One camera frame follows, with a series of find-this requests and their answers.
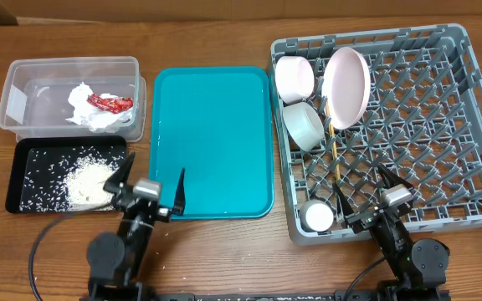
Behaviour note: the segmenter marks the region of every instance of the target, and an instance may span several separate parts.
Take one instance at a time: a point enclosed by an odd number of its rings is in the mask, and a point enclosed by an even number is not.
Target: white tissue
[[[87,99],[93,93],[92,89],[85,83],[81,83],[72,89],[68,102],[74,106],[74,116],[66,119],[67,121],[77,125],[87,125],[89,126],[89,130],[94,133],[115,133],[133,116],[133,108],[129,108],[127,111],[118,114],[113,114],[89,104]],[[101,94],[100,97],[105,99],[117,96],[104,93]]]

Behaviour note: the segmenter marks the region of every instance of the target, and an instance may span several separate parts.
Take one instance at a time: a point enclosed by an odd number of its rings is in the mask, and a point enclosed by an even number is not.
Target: teal tray
[[[148,177],[172,206],[185,167],[187,206],[176,219],[262,217],[274,203],[269,81],[254,66],[163,70],[156,78]]]

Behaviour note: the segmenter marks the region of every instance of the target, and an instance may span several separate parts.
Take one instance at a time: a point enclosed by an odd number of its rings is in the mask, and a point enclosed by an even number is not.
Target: red candy wrapper
[[[118,114],[133,106],[133,99],[131,99],[131,97],[113,97],[102,99],[96,93],[89,96],[89,98],[87,98],[87,102],[100,110],[111,112],[113,114]]]

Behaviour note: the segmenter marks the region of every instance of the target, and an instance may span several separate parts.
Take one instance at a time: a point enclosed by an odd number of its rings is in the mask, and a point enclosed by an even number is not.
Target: gray plastic basket
[[[289,138],[276,92],[274,68],[285,55],[307,58],[316,76],[312,105],[328,129],[320,96],[329,57],[341,47],[361,53],[372,77],[371,97],[361,120],[336,132],[309,152]],[[282,185],[291,239],[300,245],[362,240],[363,232],[338,225],[307,232],[299,209],[322,200],[334,210],[331,184],[339,162],[338,185],[357,211],[376,202],[382,183],[379,163],[416,187],[413,211],[404,217],[411,232],[482,227],[482,77],[468,34],[458,24],[396,28],[285,38],[271,46],[269,77],[278,132]],[[339,156],[332,159],[336,140]]]

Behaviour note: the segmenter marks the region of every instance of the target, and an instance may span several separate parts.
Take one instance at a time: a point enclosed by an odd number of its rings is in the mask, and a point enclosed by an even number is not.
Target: black speckled tray
[[[84,156],[119,165],[126,158],[126,141],[119,136],[31,138],[16,145],[5,208],[10,213],[68,211],[61,189],[54,189],[69,167]]]

